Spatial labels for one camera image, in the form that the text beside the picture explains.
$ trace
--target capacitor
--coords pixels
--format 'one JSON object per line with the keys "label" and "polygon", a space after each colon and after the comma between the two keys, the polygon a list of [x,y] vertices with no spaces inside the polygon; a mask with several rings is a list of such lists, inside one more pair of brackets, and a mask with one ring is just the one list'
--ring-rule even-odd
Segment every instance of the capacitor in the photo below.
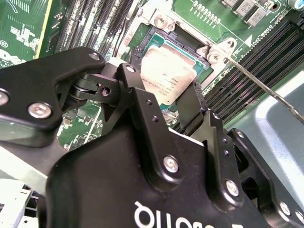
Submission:
{"label": "capacitor", "polygon": [[301,11],[304,9],[304,0],[288,0],[288,5],[295,10]]}

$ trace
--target printed logo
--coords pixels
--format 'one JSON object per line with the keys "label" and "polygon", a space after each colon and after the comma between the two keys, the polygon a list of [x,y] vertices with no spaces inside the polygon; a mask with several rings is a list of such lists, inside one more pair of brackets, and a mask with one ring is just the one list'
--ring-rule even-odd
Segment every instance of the printed logo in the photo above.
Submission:
{"label": "printed logo", "polygon": [[7,48],[9,45],[7,44],[7,42],[5,40],[0,40],[0,46]]}
{"label": "printed logo", "polygon": [[[134,219],[137,227],[139,228],[162,228],[161,223],[161,212],[156,210],[156,219],[154,213],[150,208],[143,206],[140,202],[135,202],[135,205],[138,207],[134,213]],[[140,213],[146,213],[150,220],[149,223],[143,223],[140,219]],[[214,228],[211,225],[203,226],[200,222],[190,223],[186,218],[179,217],[176,219],[175,223],[172,223],[171,215],[166,213],[167,226],[163,228],[181,228],[181,225],[186,225],[188,228]],[[232,228],[243,228],[242,225],[232,224]]]}

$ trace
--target silver screw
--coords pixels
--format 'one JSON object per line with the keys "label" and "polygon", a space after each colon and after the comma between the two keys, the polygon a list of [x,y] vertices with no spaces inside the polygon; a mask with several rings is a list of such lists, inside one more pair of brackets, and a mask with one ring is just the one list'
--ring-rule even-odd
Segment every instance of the silver screw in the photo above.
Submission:
{"label": "silver screw", "polygon": [[0,91],[0,106],[5,105],[9,101],[9,96],[6,93]]}
{"label": "silver screw", "polygon": [[165,20],[165,18],[161,15],[157,16],[154,20],[154,24],[159,29],[164,29],[167,27],[168,22]]}
{"label": "silver screw", "polygon": [[102,96],[109,96],[111,90],[108,87],[105,87],[105,88],[102,88],[100,92],[101,92]]}
{"label": "silver screw", "polygon": [[213,113],[213,116],[218,120],[220,119],[219,115],[217,115],[216,113]]}
{"label": "silver screw", "polygon": [[284,212],[284,214],[286,214],[288,216],[291,215],[288,206],[284,202],[280,202],[280,207],[281,207],[281,210]]}
{"label": "silver screw", "polygon": [[28,113],[37,119],[46,119],[52,114],[52,110],[44,103],[33,103],[28,107]]}
{"label": "silver screw", "polygon": [[239,137],[244,138],[242,132],[237,132],[237,134],[239,135]]}
{"label": "silver screw", "polygon": [[133,66],[130,66],[130,65],[127,65],[126,68],[127,68],[128,71],[130,71],[130,72],[132,72],[132,73],[134,73],[134,72],[136,71],[136,70],[134,69],[134,67],[133,67]]}
{"label": "silver screw", "polygon": [[238,187],[233,181],[227,180],[226,186],[231,195],[238,196]]}
{"label": "silver screw", "polygon": [[295,215],[298,217],[298,219],[304,224],[304,216],[302,215],[301,212],[295,211]]}
{"label": "silver screw", "polygon": [[170,156],[163,158],[163,164],[166,167],[166,170],[169,172],[176,173],[179,170],[179,164],[174,158]]}
{"label": "silver screw", "polygon": [[99,57],[96,53],[91,53],[91,54],[89,54],[89,56],[90,56],[92,59],[100,60],[100,57]]}

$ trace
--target ram slot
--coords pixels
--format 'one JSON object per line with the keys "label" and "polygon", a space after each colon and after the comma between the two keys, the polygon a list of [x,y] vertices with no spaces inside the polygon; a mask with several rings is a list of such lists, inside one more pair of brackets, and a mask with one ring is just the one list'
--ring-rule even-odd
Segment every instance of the ram slot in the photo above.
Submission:
{"label": "ram slot", "polygon": [[76,48],[79,46],[79,41],[83,34],[85,25],[86,25],[86,23],[90,23],[88,21],[88,19],[89,19],[89,15],[90,15],[90,12],[92,11],[92,7],[93,7],[94,3],[95,3],[94,0],[87,0],[84,10],[81,14],[81,19],[79,20],[80,22],[79,22],[77,30],[75,32],[71,48]]}
{"label": "ram slot", "polygon": [[66,21],[57,43],[56,52],[70,49],[85,3],[85,0],[73,0],[71,2],[70,10],[66,12]]}
{"label": "ram slot", "polygon": [[[280,22],[254,47],[240,64],[260,81],[273,87],[303,61],[304,33],[288,20]],[[208,107],[217,112],[224,123],[255,104],[264,94],[239,70],[232,69],[205,96]]]}
{"label": "ram slot", "polygon": [[88,45],[92,32],[94,31],[95,24],[97,23],[97,20],[100,16],[105,4],[106,4],[106,0],[95,0],[94,6],[93,6],[90,16],[88,18],[88,21],[85,24],[85,28],[81,35],[81,39],[78,44],[79,46],[86,47]]}
{"label": "ram slot", "polygon": [[115,14],[109,24],[108,30],[98,48],[98,53],[100,53],[102,56],[105,56],[112,46],[112,42],[119,29],[121,29],[123,21],[125,20],[131,5],[132,0],[125,0],[116,7]]}
{"label": "ram slot", "polygon": [[100,14],[99,19],[98,19],[97,23],[95,24],[94,31],[89,39],[89,42],[87,45],[88,47],[93,48],[95,46],[98,37],[102,33],[102,27],[106,23],[106,20],[109,18],[111,9],[113,8],[114,4],[115,4],[115,0],[110,0],[104,6],[104,10]]}

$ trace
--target motherboard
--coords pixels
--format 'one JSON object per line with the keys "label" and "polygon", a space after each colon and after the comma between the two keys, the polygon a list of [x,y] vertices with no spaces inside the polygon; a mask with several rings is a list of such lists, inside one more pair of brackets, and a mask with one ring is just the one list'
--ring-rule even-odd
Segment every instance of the motherboard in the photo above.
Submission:
{"label": "motherboard", "polygon": [[[136,57],[170,128],[180,130],[176,100],[193,83],[229,125],[265,93],[222,53],[278,87],[304,62],[303,8],[300,0],[0,0],[0,68],[80,46],[107,61]],[[97,102],[63,118],[57,136],[67,151],[102,135]]]}

